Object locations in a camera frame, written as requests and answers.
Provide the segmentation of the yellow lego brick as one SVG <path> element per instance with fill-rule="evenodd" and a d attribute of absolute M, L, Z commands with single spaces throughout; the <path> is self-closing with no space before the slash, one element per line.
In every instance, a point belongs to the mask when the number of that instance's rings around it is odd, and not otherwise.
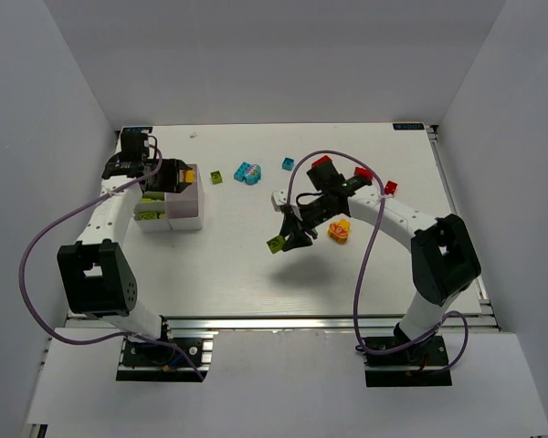
<path fill-rule="evenodd" d="M 182 182 L 187 184 L 192 184 L 195 182 L 195 171 L 194 170 L 184 170 L 182 172 Z"/>

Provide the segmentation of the lime rounded lego brick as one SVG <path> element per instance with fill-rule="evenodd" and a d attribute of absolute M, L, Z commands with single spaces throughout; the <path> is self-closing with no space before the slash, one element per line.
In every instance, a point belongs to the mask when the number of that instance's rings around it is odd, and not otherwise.
<path fill-rule="evenodd" d="M 267 246 L 272 254 L 276 254 L 283 249 L 285 243 L 285 238 L 281 235 L 277 235 L 267 241 Z"/>

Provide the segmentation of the yellow orange flower lego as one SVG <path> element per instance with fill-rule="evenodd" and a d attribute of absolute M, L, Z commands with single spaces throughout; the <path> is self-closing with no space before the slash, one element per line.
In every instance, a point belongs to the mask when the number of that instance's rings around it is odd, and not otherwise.
<path fill-rule="evenodd" d="M 338 244 L 345 244 L 350 236 L 351 223 L 346 219 L 331 222 L 328 226 L 328 236 Z"/>

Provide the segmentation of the pale lime lego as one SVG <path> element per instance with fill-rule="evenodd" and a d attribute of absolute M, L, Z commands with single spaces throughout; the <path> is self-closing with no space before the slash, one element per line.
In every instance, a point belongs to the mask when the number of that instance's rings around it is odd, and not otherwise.
<path fill-rule="evenodd" d="M 158 213 L 156 213 L 156 212 L 142 212 L 142 213 L 139 213 L 139 220 L 140 221 L 157 220 L 157 219 L 158 219 Z"/>

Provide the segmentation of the lime small lego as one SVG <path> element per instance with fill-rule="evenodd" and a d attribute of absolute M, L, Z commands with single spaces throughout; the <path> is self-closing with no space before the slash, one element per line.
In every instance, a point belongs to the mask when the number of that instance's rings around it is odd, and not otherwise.
<path fill-rule="evenodd" d="M 223 182 L 223 178 L 220 171 L 210 172 L 210 177 L 213 184 L 219 184 Z"/>

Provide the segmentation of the lime sloped lego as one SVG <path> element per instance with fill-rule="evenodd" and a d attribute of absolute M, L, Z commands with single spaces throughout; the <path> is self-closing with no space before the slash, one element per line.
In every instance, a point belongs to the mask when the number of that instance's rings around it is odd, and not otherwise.
<path fill-rule="evenodd" d="M 147 192 L 142 195 L 142 201 L 144 203 L 159 202 L 164 200 L 164 193 Z"/>

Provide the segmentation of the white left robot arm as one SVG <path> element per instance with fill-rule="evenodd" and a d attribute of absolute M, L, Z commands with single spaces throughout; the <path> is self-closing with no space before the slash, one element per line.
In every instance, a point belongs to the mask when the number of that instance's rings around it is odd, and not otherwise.
<path fill-rule="evenodd" d="M 163 158 L 157 139 L 146 131 L 122 130 L 119 142 L 120 150 L 104 166 L 86 227 L 74 244 L 58 250 L 59 272 L 72 312 L 102 319 L 134 339 L 166 341 L 165 319 L 138 298 L 122 243 L 145 193 L 182 193 L 195 181 L 195 171 Z"/>

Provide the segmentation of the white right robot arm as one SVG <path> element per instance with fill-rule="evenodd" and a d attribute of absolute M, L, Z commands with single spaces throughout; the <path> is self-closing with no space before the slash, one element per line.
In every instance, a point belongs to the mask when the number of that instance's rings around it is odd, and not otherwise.
<path fill-rule="evenodd" d="M 464 221 L 455 214 L 435 217 L 381 193 L 369 171 L 345 178 L 332 162 L 322 162 L 307 175 L 315 198 L 300 203 L 289 192 L 273 192 L 271 201 L 283 222 L 273 251 L 312 245 L 317 226 L 341 214 L 373 226 L 411 255 L 416 292 L 395 327 L 395 348 L 402 350 L 431 336 L 461 292 L 480 276 L 481 266 Z"/>

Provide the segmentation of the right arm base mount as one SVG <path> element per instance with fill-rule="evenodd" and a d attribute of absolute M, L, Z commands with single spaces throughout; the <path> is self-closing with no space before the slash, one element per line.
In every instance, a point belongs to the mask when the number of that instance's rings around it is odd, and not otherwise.
<path fill-rule="evenodd" d="M 392 355 L 371 355 L 357 345 L 355 350 L 364 357 L 367 388 L 450 387 L 448 352 L 441 336 Z"/>

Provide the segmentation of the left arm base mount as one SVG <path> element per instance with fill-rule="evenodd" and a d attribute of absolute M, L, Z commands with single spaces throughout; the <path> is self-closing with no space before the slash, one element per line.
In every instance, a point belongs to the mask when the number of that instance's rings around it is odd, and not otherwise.
<path fill-rule="evenodd" d="M 123 341 L 116 381 L 128 382 L 201 382 L 195 369 L 205 377 L 209 359 L 207 339 L 175 335 L 164 323 L 160 341 L 174 344 L 178 350 L 128 338 Z"/>

